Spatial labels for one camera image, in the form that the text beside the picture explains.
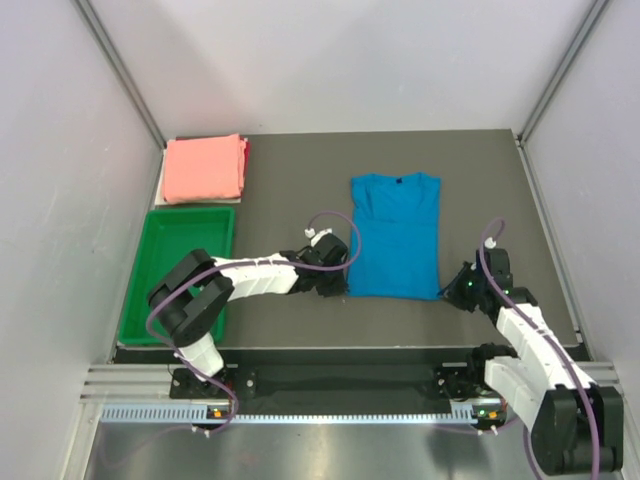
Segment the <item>blue t shirt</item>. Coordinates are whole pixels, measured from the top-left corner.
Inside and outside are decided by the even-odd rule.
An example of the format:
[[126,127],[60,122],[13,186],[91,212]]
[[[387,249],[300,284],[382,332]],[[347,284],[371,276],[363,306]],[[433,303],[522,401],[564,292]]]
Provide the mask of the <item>blue t shirt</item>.
[[422,172],[351,179],[360,251],[349,269],[351,296],[438,299],[440,193],[441,180]]

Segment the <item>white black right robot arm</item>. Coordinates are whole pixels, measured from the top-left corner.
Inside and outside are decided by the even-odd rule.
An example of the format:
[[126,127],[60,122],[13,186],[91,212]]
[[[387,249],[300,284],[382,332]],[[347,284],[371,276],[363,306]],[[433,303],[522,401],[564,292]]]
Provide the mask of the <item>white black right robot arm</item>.
[[485,241],[441,291],[453,307],[486,315],[506,344],[483,344],[467,358],[467,384],[493,392],[523,423],[528,455],[548,476],[597,477],[623,466],[624,402],[569,356],[537,300],[513,283],[506,250]]

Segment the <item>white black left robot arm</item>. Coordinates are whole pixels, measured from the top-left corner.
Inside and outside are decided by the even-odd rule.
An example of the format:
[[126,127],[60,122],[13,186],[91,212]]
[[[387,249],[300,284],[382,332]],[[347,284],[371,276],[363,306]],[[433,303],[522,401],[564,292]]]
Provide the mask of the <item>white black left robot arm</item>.
[[217,258],[196,249],[147,294],[151,317],[158,320],[177,356],[195,368],[194,387],[205,396],[216,396],[226,387],[227,374],[211,329],[226,305],[252,296],[311,290],[322,297],[343,295],[348,253],[347,245],[329,229],[312,236],[298,251],[254,259]]

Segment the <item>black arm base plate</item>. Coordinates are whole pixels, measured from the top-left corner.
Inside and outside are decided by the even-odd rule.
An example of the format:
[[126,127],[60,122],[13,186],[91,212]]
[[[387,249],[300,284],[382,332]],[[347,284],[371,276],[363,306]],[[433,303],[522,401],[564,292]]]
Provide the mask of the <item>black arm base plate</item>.
[[497,419],[506,402],[474,387],[461,367],[433,364],[229,365],[214,379],[235,393],[249,415],[448,414]]

